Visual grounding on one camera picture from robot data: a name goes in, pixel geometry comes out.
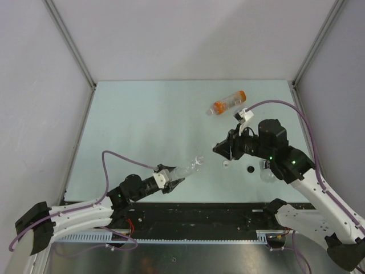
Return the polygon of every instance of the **gray wall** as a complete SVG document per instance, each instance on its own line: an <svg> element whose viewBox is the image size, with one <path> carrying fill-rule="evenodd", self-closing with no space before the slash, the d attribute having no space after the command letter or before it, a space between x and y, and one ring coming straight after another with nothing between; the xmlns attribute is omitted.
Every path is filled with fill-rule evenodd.
<svg viewBox="0 0 365 274"><path fill-rule="evenodd" d="M60 194L91 92L41 0L0 9L0 273L14 223Z"/></svg>
<svg viewBox="0 0 365 274"><path fill-rule="evenodd" d="M334 0L55 0L95 81L294 78Z"/></svg>
<svg viewBox="0 0 365 274"><path fill-rule="evenodd" d="M365 1L350 0L299 84L326 179L365 216Z"/></svg>

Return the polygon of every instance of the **light blue table surface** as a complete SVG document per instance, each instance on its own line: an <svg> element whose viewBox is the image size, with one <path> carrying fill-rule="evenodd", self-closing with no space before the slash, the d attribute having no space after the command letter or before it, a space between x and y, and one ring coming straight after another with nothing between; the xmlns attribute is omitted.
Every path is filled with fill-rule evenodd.
<svg viewBox="0 0 365 274"><path fill-rule="evenodd" d="M102 151L112 150L149 165L181 166L197 155L205 158L202 169L188 177L172 193L161 192L141 202L307 202L283 181L265 183L259 176L259 159L244 155L223 167L222 156L212 147L224 140L237 121L233 110L207 116L209 106L244 90L245 106L267 99L293 103L285 80L193 80L99 82L67 186L65 200L84 201L105 190ZM280 104L253 110L251 124L257 133L263 119L279 119L287 129L289 143L308 154L298 116ZM129 174L145 179L152 171L107 155L110 189ZM253 166L250 174L247 167Z"/></svg>

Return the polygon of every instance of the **cable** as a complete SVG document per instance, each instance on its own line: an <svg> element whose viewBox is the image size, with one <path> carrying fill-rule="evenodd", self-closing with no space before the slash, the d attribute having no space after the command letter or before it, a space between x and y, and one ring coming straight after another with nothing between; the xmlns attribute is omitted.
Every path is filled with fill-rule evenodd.
<svg viewBox="0 0 365 274"><path fill-rule="evenodd" d="M132 220L131 219L127 219L127 222L129 222L129 225L132 227L132 231L131 233L129 234L130 236L132 236L132 234L134 233L135 231L135 226L133 225L132 223Z"/></svg>
<svg viewBox="0 0 365 274"><path fill-rule="evenodd" d="M365 271L364 271L364 270L362 270L361 268L359 268L359 267L355 267L355 269L357 269L360 273L365 274Z"/></svg>
<svg viewBox="0 0 365 274"><path fill-rule="evenodd" d="M285 101L281 101L281 100L265 100L265 101L259 102L257 104L254 104L251 107L248 107L246 112L250 111L250 110L252 110L252 109L254 109L258 106L261 106L262 104L267 104L267 103L284 104L288 107L291 107L293 110L295 110L302 117L303 121L305 122L305 124L308 128L309 137L310 137L310 140L312 142L313 155L314 155L314 164L315 164L315 175L317 177L319 185L322 188L323 193L328 194L328 196L332 199L332 201L335 204L337 204L339 208L342 209L342 211L354 222L356 227L359 228L360 231L365 236L365 228L359 223L359 221L353 216L353 214L350 211L348 211L348 209L326 188L324 182L322 181L321 171L319 170L319 158L318 158L317 145L315 144L313 130L310 126L310 123L309 123L308 119L305 117L304 113L302 113L297 107L293 106L292 104L287 103Z"/></svg>
<svg viewBox="0 0 365 274"><path fill-rule="evenodd" d="M289 233L290 233L290 228L289 227L285 227L285 235L284 236L288 235Z"/></svg>
<svg viewBox="0 0 365 274"><path fill-rule="evenodd" d="M123 237L123 238L126 238L127 240L132 241L132 242L135 244L135 246L134 246L134 247L131 247L131 248L119 248L119 247L114 247L114 246L109 245L109 244L97 244L97 245L93 245L92 247L86 248L86 249L84 249L84 250L82 250L82 251L80 251L80 252L78 252L78 253L71 254L71 255L64 255L64 254L61 254L61 253L59 253L59 252L57 251L57 247L55 247L55 248L54 248L55 254L56 254L56 255L58 255L58 256L60 256L60 257L63 257L63 258L72 258L72 257L77 257L77 256L79 256L79 255L82 255L82 254L84 254L84 253L86 253L86 252L89 252L90 250L93 250L93 249L95 249L95 248L99 248L99 247L108 247L108 248L110 248L112 251L114 251L114 250L120 250L120 251L130 251L130 250L136 249L136 248L138 247L138 242L137 242L135 239L133 239L133 238L131 238L131 237L127 236L127 235L124 235L124 234L122 234L122 233L116 232L116 231L114 231L114 230L112 230L112 229L110 229L110 228L107 228L107 227L100 227L100 228L102 228L102 229L104 229L104 230L107 230L107 231L109 231L109 232L112 232L113 234L116 234L116 235L121 236L121 237Z"/></svg>
<svg viewBox="0 0 365 274"><path fill-rule="evenodd" d="M272 248L270 247L269 245L266 245L268 248L270 248L270 251L283 251L283 250L290 250L290 251L294 251L293 248L290 248L290 247L283 247L283 248ZM304 257L303 254L301 254L300 252L298 252L298 256L300 258L303 259L303 261L306 263L307 267L308 267L308 270L309 270L309 274L312 274L312 268L310 267L310 264L308 262L308 260Z"/></svg>
<svg viewBox="0 0 365 274"><path fill-rule="evenodd" d="M122 234L122 233L116 232L116 231L114 231L114 230L112 230L112 229L110 229L110 228L107 228L107 227L100 227L100 228L102 228L102 229L104 229L104 230L106 230L106 231L112 232L113 234L118 235L118 236L120 236L120 237L126 238L127 240L132 241L132 242L135 244L135 246L134 246L134 247L131 247L131 248L119 248L119 247L114 247L114 249L116 249L116 250L121 250L121 251L129 251L129 250L136 249L136 248L138 247L138 242L137 242L135 239L133 239L133 238L131 238L131 237L127 236L127 235L124 235L124 234Z"/></svg>
<svg viewBox="0 0 365 274"><path fill-rule="evenodd" d="M128 222L129 224L129 233L128 233L128 236L132 236L132 225L130 222Z"/></svg>
<svg viewBox="0 0 365 274"><path fill-rule="evenodd" d="M128 159L128 158L126 158L126 157L124 157L124 156L122 156L122 155L119 155L119 154L117 154L117 153L115 153L115 152L113 152L113 151L110 151L110 150L104 150L104 151L102 152L102 162L103 162L103 169L104 169L105 178L106 178L106 190L104 191L103 196L101 196L101 198L100 198L98 201L96 201L95 203L92 203L92 204L89 204L89 205L84 205L84 206L82 206L82 207L76 207L76 208L72 208L72 209L67 209L67 210L64 210L64 211L56 212L56 213L50 214L50 215L48 215L48 216L46 216L46 217L44 217L44 218L41 218L40 220L38 220L38 221L36 221L36 222L32 223L30 226L28 226L27 228L25 228L25 229L24 229L21 233L19 233L19 234L18 234L18 235L17 235L17 236L16 236L16 237L15 237L15 238L11 241L11 243L10 243L10 245L9 245L9 251L10 251L10 252L13 252L13 251L14 251L14 248L13 248L14 244L15 244L18 240L20 240L20 238L21 238L22 236L24 236L24 234L25 234L25 233L27 233L27 232L28 232L29 230L31 230L32 228L36 227L38 224L40 224L40 223L42 223L42 222L44 222L44 221L46 221L46 220L48 220L48 219L51 219L51 218L53 218L53 217L59 216L59 215L60 215L60 213L65 214L65 213L70 213L70 212L75 212L75 211L78 211L78 210L82 210L82 209L90 208L90 207L93 207L93 206L94 206L94 204L99 204L99 203L101 203L101 202L104 200L104 198L107 196L107 194L108 194L108 190L109 190L109 177L108 177L107 167L106 167L106 164L105 164L105 154L111 154L111 155L113 155L113 156L116 156L116 157L118 157L118 158L121 158L122 160L125 160L125 161L127 161L127 162L130 162L130 163L132 163L132 164L137 164L138 166L142 166L142 167L145 167L145 168L150 168L150 169L152 169L152 170L155 170L155 167L148 166L148 165L146 165L146 164L143 164L143 163L139 163L139 162L133 161L133 160Z"/></svg>
<svg viewBox="0 0 365 274"><path fill-rule="evenodd" d="M306 274L306 270L304 269L304 266L302 265L299 257L300 257L300 252L297 250L297 244L295 243L295 233L296 231L293 230L293 234L291 234L291 244L293 245L293 251L295 253L295 257L297 258L297 261L298 261L298 264L299 264L299 267L301 268L302 272L304 274Z"/></svg>
<svg viewBox="0 0 365 274"><path fill-rule="evenodd" d="M256 134L255 134L255 132L253 131L253 129L252 128L250 128L250 127L245 127L245 130L248 130L248 131L251 131L252 132L252 136L256 136Z"/></svg>

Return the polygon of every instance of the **clear plastic bottle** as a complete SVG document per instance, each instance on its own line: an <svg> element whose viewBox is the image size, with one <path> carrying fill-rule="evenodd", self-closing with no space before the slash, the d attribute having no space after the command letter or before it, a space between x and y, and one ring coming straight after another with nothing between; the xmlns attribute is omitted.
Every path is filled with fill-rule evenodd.
<svg viewBox="0 0 365 274"><path fill-rule="evenodd" d="M270 161L262 160L260 161L260 178L264 182L274 183L278 180L273 172L270 170Z"/></svg>
<svg viewBox="0 0 365 274"><path fill-rule="evenodd" d="M231 96L228 96L224 99L221 99L219 101L216 101L210 109L207 110L208 115L212 114L222 114L226 110L237 106L238 104L242 104L244 101L246 101L246 94L244 91L240 90L232 94Z"/></svg>
<svg viewBox="0 0 365 274"><path fill-rule="evenodd" d="M191 161L186 167L176 167L173 171L170 172L171 181L186 178L189 175L194 174L199 170L203 162L203 156L196 156L195 159Z"/></svg>

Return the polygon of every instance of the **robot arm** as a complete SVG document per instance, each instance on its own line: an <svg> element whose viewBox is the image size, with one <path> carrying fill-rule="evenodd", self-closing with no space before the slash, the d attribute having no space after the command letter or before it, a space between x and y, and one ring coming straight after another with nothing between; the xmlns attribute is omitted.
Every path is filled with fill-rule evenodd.
<svg viewBox="0 0 365 274"><path fill-rule="evenodd" d="M162 190L164 194L170 193L185 180L172 181L170 172L175 167L167 167L162 164L157 167L158 170L153 176L145 180L135 174L127 176L118 187L110 190L100 203L97 203L99 199L94 199L51 208L47 206L46 202L38 203L15 223L17 234L42 218L55 215L33 228L34 240L31 253L33 255L66 235L94 227L106 227L116 221L121 221L131 208L131 201L136 202L159 190Z"/></svg>
<svg viewBox="0 0 365 274"><path fill-rule="evenodd" d="M235 130L230 130L226 140L217 144L213 151L228 160L238 160L249 154L270 161L273 174L298 190L318 211L297 210L285 201L275 199L267 207L267 212L274 215L283 227L290 227L320 244L340 267L352 271L365 257L365 235L359 229L361 225L365 226L365 220L324 178L322 182L326 190L320 188L314 163L304 152L289 145L286 130L278 120L261 121L258 135L250 135L253 130L246 126L252 116L252 112L238 112L235 117L241 123ZM356 216L360 225L345 214L327 191Z"/></svg>

